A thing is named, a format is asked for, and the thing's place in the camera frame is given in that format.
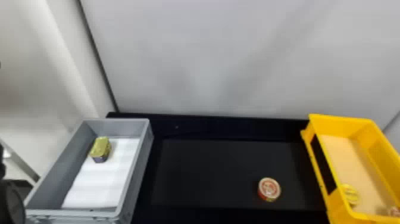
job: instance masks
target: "white backdrop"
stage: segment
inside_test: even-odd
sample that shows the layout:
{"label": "white backdrop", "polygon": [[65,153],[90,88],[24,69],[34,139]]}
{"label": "white backdrop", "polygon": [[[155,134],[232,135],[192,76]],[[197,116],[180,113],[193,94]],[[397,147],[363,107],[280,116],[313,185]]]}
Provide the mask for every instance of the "white backdrop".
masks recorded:
{"label": "white backdrop", "polygon": [[306,118],[400,109],[399,1],[82,0],[121,111]]}

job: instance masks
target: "tin can lid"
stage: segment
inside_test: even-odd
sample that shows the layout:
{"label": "tin can lid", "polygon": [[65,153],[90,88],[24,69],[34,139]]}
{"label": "tin can lid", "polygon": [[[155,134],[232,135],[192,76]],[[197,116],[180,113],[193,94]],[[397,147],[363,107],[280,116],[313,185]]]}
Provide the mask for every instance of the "tin can lid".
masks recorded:
{"label": "tin can lid", "polygon": [[360,202],[360,195],[353,186],[344,183],[342,184],[342,189],[345,193],[346,200],[350,205],[355,206]]}
{"label": "tin can lid", "polygon": [[258,183],[258,190],[268,199],[276,199],[281,193],[279,183],[272,178],[262,178]]}

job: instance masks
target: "yellow round object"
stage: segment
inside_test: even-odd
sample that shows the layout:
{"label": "yellow round object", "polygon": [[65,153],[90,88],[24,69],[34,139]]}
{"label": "yellow round object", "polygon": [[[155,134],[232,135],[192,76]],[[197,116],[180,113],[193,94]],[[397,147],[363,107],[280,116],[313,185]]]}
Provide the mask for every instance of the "yellow round object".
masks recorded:
{"label": "yellow round object", "polygon": [[350,205],[356,206],[360,202],[360,195],[353,186],[348,184],[342,184],[342,189],[346,195],[347,202]]}

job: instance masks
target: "black table surface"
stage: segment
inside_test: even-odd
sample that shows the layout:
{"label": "black table surface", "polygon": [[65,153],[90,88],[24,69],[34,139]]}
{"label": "black table surface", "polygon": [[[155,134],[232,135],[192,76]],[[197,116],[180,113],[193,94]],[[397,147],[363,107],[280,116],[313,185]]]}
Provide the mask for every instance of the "black table surface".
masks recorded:
{"label": "black table surface", "polygon": [[[154,133],[132,223],[328,223],[300,130],[307,120],[109,113]],[[281,196],[257,196],[263,177]]]}

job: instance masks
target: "round tin can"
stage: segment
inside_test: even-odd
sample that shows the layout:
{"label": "round tin can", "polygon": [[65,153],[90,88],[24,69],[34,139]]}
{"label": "round tin can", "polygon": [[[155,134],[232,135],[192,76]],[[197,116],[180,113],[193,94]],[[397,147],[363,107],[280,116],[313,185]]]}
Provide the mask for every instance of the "round tin can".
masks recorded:
{"label": "round tin can", "polygon": [[258,195],[265,201],[275,201],[280,193],[279,183],[272,178],[262,178],[258,183]]}
{"label": "round tin can", "polygon": [[389,213],[389,216],[400,217],[400,209],[397,208],[396,206],[389,208],[387,212]]}
{"label": "round tin can", "polygon": [[346,200],[351,206],[356,206],[360,202],[358,191],[351,185],[342,184],[343,192],[346,195]]}

